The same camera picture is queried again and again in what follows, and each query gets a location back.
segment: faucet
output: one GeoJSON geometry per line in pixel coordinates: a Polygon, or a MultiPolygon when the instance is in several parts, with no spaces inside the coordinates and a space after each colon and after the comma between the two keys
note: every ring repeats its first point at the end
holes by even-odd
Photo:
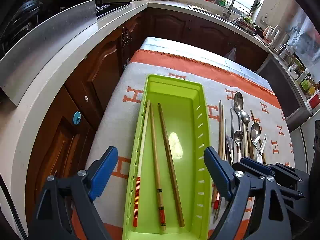
{"type": "Polygon", "coordinates": [[[223,16],[225,17],[226,20],[229,20],[229,18],[231,16],[231,11],[232,11],[234,3],[235,3],[235,0],[232,0],[232,3],[229,5],[227,13],[223,13],[223,16]]]}

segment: green plastic tray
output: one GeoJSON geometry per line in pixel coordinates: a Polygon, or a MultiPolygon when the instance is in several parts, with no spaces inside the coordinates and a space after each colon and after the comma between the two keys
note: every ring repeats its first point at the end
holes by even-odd
{"type": "Polygon", "coordinates": [[[209,143],[207,104],[199,83],[172,77],[149,75],[135,133],[126,194],[123,240],[191,240],[208,238],[212,180],[204,165],[209,143]],[[163,191],[166,230],[159,224],[156,198],[150,115],[141,171],[138,227],[133,227],[135,177],[138,170],[140,138],[147,100],[150,99],[156,127],[157,154],[163,191]],[[175,209],[165,154],[158,103],[164,114],[179,188],[185,227],[180,228],[175,209]]]}

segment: countertop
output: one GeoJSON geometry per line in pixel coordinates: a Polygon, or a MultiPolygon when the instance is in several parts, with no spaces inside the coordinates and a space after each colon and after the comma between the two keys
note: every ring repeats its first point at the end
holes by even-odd
{"type": "MultiPolygon", "coordinates": [[[[18,107],[15,107],[10,100],[0,104],[0,171],[26,231],[24,193],[28,163],[33,143],[48,108],[68,76],[84,57],[113,30],[147,7],[174,10],[215,22],[268,51],[266,45],[233,24],[174,1],[135,1],[99,19],[97,23],[81,32],[43,67],[18,107]]],[[[12,227],[18,231],[2,192],[0,192],[0,202],[2,212],[12,227]]]]}

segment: table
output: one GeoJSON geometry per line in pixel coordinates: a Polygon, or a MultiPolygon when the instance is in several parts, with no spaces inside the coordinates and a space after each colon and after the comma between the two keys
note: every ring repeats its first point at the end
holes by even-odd
{"type": "MultiPolygon", "coordinates": [[[[244,110],[248,113],[250,110],[253,111],[255,121],[261,126],[262,138],[265,134],[268,135],[264,151],[266,162],[280,162],[294,167],[289,130],[279,102],[265,79],[214,53],[174,41],[149,37],[141,46],[141,50],[132,57],[121,76],[97,130],[86,164],[86,167],[89,167],[94,160],[99,159],[108,146],[115,146],[118,149],[117,166],[102,196],[94,201],[102,221],[114,240],[120,240],[122,237],[127,181],[133,179],[128,178],[128,173],[134,133],[145,79],[150,73],[190,80],[203,85],[208,107],[210,143],[216,150],[219,140],[219,101],[221,100],[225,107],[227,134],[230,134],[230,108],[233,106],[234,94],[241,91],[244,97],[244,110]]],[[[233,120],[234,130],[238,130],[235,112],[233,120]]],[[[225,204],[222,203],[221,206],[219,219],[225,204]]],[[[252,206],[253,201],[249,199],[236,239],[241,239],[245,232],[252,206]]],[[[211,230],[218,221],[214,222],[211,218],[211,230]]],[[[73,224],[79,225],[79,221],[74,217],[73,224]]]]}

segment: screw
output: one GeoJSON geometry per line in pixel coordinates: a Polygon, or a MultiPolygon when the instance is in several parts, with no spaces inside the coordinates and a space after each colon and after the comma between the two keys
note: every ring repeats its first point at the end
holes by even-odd
{"type": "Polygon", "coordinates": [[[49,175],[48,177],[47,177],[47,181],[53,181],[54,180],[54,176],[53,175],[49,175]]]}
{"type": "Polygon", "coordinates": [[[270,175],[268,175],[267,176],[267,180],[270,181],[270,182],[273,182],[273,181],[275,181],[275,178],[270,176],[270,175]]]}
{"type": "Polygon", "coordinates": [[[242,178],[244,176],[244,173],[242,171],[236,171],[235,174],[238,178],[242,178]]]}
{"type": "Polygon", "coordinates": [[[84,175],[87,174],[87,171],[86,170],[79,170],[77,174],[78,174],[78,176],[83,177],[84,175]]]}

